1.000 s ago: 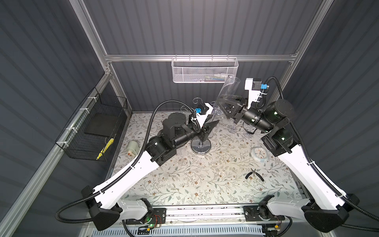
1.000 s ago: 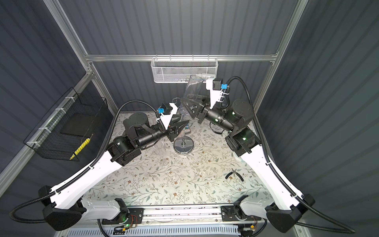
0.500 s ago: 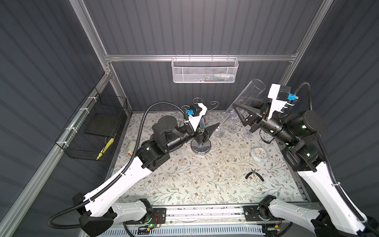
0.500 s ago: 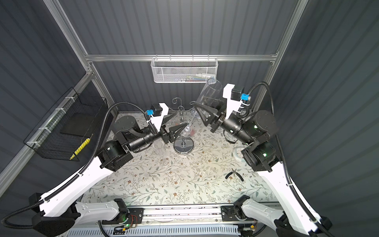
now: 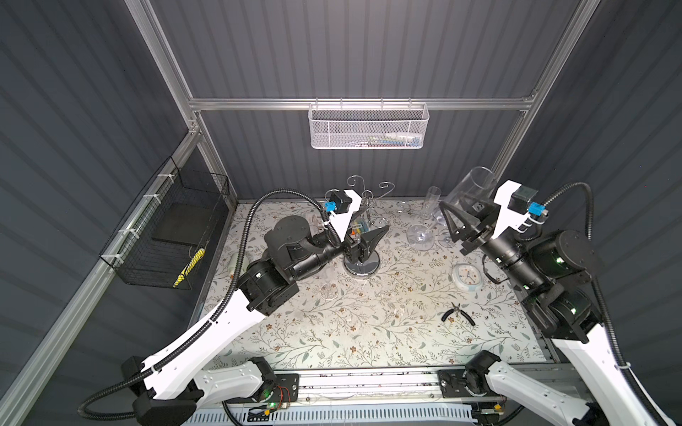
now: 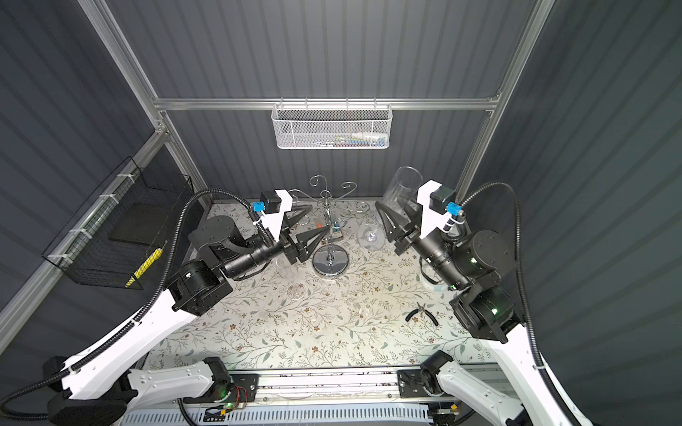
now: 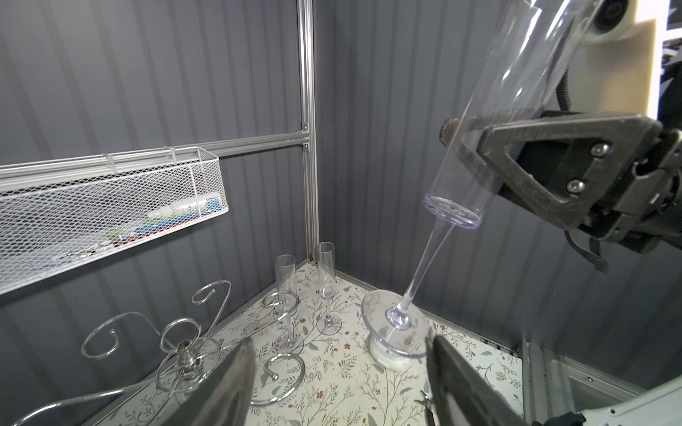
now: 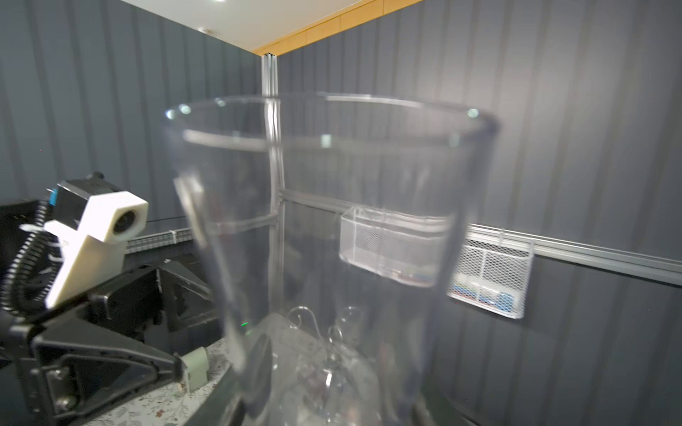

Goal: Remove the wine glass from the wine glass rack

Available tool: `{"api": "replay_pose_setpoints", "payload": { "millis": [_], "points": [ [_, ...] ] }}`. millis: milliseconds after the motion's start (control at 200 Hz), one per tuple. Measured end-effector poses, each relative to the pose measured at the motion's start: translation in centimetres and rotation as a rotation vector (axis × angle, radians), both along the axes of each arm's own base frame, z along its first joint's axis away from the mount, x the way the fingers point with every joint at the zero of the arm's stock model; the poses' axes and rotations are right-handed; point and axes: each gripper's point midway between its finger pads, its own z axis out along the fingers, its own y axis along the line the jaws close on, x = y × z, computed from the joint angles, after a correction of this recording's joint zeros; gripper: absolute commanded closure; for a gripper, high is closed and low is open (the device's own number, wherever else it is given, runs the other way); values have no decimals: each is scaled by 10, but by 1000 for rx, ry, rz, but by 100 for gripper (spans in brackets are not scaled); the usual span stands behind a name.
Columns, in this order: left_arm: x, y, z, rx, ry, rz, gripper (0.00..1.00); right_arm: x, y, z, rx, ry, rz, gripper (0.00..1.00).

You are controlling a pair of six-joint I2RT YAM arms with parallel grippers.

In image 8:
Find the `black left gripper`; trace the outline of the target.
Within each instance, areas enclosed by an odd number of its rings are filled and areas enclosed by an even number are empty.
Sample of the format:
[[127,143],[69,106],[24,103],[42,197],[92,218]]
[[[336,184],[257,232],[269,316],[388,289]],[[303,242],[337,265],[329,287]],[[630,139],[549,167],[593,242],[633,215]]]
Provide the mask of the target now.
[[196,260],[147,264],[10,326],[10,361],[36,381],[47,425],[80,425],[179,381],[185,355],[218,341]]

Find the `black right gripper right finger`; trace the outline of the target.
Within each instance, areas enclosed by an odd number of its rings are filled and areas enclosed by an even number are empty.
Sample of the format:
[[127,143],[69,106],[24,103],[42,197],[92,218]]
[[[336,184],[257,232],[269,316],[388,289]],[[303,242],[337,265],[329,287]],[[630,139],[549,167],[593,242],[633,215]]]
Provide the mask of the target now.
[[465,417],[447,399],[436,393],[420,395],[420,424],[430,426],[474,426],[475,422]]

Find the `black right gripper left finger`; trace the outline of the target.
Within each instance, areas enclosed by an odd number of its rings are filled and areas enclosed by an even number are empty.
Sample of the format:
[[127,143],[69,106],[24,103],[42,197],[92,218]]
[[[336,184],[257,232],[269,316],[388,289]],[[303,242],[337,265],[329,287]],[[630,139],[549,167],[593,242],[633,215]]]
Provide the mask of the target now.
[[245,405],[237,375],[231,367],[185,426],[239,426],[244,419]]

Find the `clear flute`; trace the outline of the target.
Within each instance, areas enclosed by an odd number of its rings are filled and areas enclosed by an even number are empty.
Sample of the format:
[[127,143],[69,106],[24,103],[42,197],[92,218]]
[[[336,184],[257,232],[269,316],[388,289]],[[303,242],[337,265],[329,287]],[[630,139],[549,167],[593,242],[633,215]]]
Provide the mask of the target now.
[[[358,94],[230,96],[169,108],[163,140],[237,375],[246,425],[297,418],[287,313],[338,325],[377,380],[367,425],[410,422],[440,306],[501,130],[484,110]],[[339,257],[360,205],[447,218],[435,284],[420,288]]]

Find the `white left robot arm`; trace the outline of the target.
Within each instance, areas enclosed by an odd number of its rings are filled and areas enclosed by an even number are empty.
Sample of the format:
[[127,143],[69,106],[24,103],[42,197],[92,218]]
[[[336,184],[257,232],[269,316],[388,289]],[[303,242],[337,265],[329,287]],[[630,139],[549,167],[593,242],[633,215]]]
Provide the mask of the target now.
[[42,201],[1,280],[1,354],[14,363],[38,424],[80,425],[169,383],[201,376],[190,349],[165,351],[147,328],[170,333],[217,317],[208,285],[178,261],[124,269],[147,203],[94,195],[75,226],[69,206]]

